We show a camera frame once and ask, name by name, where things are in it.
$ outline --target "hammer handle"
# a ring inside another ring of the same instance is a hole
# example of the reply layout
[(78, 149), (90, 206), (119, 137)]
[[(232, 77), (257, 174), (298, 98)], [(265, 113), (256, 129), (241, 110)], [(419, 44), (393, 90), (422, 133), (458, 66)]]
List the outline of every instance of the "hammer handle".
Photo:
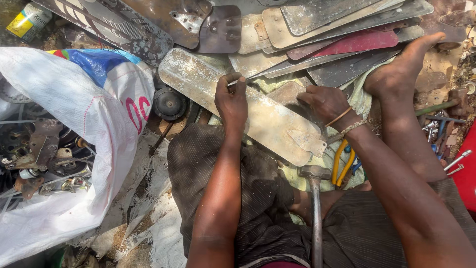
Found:
[(319, 178), (310, 178), (309, 184), (312, 193), (312, 244), (311, 244), (311, 263), (312, 268), (322, 268), (322, 219), (321, 219), (321, 201), (320, 188), (321, 180)]
[(420, 115), (424, 115), (424, 114), (427, 114), (427, 113), (436, 112), (436, 111), (439, 111), (439, 110), (442, 110), (442, 109), (446, 109), (446, 108), (449, 108), (449, 107), (456, 106), (458, 104), (459, 104), (459, 101), (452, 100), (452, 101), (445, 102), (445, 103), (442, 103), (442, 104), (428, 106), (428, 107), (425, 107), (425, 108), (420, 109), (420, 110), (415, 110), (415, 115), (420, 116)]

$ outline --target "dark striped fabric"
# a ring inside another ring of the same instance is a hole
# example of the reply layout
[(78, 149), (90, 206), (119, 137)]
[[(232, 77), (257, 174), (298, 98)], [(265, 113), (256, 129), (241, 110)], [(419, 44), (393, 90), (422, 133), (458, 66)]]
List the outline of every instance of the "dark striped fabric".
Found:
[[(169, 145), (172, 195), (188, 256), (193, 220), (217, 159), (222, 126), (192, 124)], [(310, 267), (309, 227), (291, 221), (293, 191), (276, 162), (254, 146), (241, 149), (242, 209), (235, 238), (235, 266), (258, 268), (275, 261)], [(451, 179), (430, 184), (476, 245), (476, 224)], [(347, 191), (328, 212), (323, 230), (324, 267), (406, 267), (392, 222), (373, 192)]]

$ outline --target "foot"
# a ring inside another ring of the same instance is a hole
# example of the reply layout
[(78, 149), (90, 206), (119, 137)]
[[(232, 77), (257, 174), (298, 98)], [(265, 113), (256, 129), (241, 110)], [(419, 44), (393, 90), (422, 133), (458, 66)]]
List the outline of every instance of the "foot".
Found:
[(380, 100), (413, 98), (425, 53), (444, 38), (445, 34), (439, 32), (425, 35), (408, 44), (390, 64), (370, 73), (364, 83), (365, 91)]
[[(370, 185), (369, 181), (365, 181), (364, 183), (354, 187), (350, 191), (371, 191), (372, 185)], [(311, 200), (312, 195), (310, 192), (305, 192), (293, 188), (294, 192), (294, 203), (288, 209), (291, 213), (301, 216), (304, 219), (307, 226), (312, 226), (312, 208), (311, 208)], [(345, 191), (343, 190), (334, 190), (334, 191), (327, 191), (321, 192), (320, 200), (321, 200), (321, 218), (324, 219), (330, 210), (330, 208), (334, 205), (334, 203), (339, 200), (344, 195)]]

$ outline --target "hammer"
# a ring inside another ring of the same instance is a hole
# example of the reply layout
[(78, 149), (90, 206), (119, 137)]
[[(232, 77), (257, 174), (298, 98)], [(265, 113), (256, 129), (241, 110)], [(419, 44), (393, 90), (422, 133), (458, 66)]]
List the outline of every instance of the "hammer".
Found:
[(467, 113), (468, 108), (468, 89), (458, 88), (450, 90), (448, 93), (449, 101), (425, 107), (420, 110), (415, 110), (415, 115), (423, 115), (426, 113), (436, 112), (442, 109), (448, 109), (448, 113), (453, 116), (464, 116)]
[(305, 165), (299, 168), (299, 176), (307, 177), (312, 194), (312, 242), (311, 263), (312, 268), (322, 268), (322, 219), (321, 219), (321, 180), (330, 180), (330, 169), (318, 165)]

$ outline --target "copper bangle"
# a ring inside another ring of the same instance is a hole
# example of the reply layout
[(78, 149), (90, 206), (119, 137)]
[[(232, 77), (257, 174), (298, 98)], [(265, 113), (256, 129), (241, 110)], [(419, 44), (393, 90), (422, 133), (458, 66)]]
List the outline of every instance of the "copper bangle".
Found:
[(332, 126), (333, 123), (337, 122), (337, 120), (341, 119), (344, 115), (346, 115), (350, 110), (352, 110), (352, 106), (350, 106), (349, 108), (347, 108), (347, 110), (345, 112), (343, 112), (341, 115), (339, 115), (338, 117), (336, 117), (334, 120), (332, 120), (330, 123), (328, 123), (327, 125), (325, 125), (325, 127), (329, 127), (329, 126)]

